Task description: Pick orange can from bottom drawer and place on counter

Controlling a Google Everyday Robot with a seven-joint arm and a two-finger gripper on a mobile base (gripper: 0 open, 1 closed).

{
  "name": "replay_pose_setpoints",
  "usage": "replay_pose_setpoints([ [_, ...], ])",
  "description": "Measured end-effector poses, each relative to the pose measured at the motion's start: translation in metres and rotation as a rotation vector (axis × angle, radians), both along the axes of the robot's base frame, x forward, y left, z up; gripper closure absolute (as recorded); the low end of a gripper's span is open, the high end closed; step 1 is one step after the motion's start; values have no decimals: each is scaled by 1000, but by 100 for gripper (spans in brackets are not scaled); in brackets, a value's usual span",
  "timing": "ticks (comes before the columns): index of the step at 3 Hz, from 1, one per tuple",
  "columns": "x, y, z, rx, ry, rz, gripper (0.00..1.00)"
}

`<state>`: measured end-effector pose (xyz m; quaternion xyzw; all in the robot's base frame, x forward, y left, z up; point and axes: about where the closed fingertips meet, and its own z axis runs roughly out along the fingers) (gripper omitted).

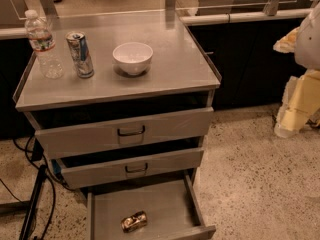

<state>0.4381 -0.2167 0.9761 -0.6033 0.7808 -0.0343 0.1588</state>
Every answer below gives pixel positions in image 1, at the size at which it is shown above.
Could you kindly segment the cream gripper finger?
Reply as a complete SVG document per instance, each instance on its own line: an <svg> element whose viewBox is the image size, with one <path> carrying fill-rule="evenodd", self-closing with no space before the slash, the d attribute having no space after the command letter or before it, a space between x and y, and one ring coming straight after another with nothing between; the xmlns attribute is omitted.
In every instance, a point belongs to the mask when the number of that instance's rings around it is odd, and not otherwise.
<svg viewBox="0 0 320 240"><path fill-rule="evenodd" d="M291 76L285 86L274 133L289 138L299 133L320 109L320 71L307 70L301 77Z"/></svg>
<svg viewBox="0 0 320 240"><path fill-rule="evenodd" d="M293 53L295 51L298 30L299 28L291 30L274 44L273 49L280 53Z"/></svg>

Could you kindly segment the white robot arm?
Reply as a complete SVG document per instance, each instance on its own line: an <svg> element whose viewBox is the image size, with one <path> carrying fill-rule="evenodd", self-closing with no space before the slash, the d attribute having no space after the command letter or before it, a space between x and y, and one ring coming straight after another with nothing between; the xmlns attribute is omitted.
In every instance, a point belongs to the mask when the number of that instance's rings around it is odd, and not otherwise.
<svg viewBox="0 0 320 240"><path fill-rule="evenodd" d="M287 82L277 114L274 133L288 138L298 134L320 109L320 4L273 49L293 53L295 62L306 68L301 77L291 77Z"/></svg>

